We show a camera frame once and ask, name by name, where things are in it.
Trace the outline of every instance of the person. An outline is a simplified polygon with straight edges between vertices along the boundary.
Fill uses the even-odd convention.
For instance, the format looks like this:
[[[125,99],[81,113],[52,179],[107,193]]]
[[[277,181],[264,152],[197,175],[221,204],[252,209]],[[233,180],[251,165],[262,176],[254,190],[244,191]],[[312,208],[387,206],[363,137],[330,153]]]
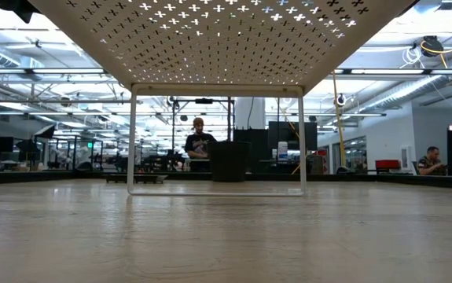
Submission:
[[[204,160],[208,158],[207,143],[216,142],[211,134],[203,132],[203,119],[197,117],[193,121],[194,134],[187,137],[185,151],[190,159]],[[210,165],[205,162],[191,162],[191,171],[207,171]]]
[[[421,175],[446,175],[447,168],[439,160],[439,149],[435,146],[430,146],[427,150],[427,155],[423,156],[417,162],[417,168]]]

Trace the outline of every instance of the floor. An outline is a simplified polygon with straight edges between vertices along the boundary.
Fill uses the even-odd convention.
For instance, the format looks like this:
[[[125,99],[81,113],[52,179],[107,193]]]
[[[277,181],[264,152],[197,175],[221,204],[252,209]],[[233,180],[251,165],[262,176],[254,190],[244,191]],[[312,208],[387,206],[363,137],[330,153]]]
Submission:
[[[0,185],[0,282],[452,282],[452,189],[309,185],[305,198]]]

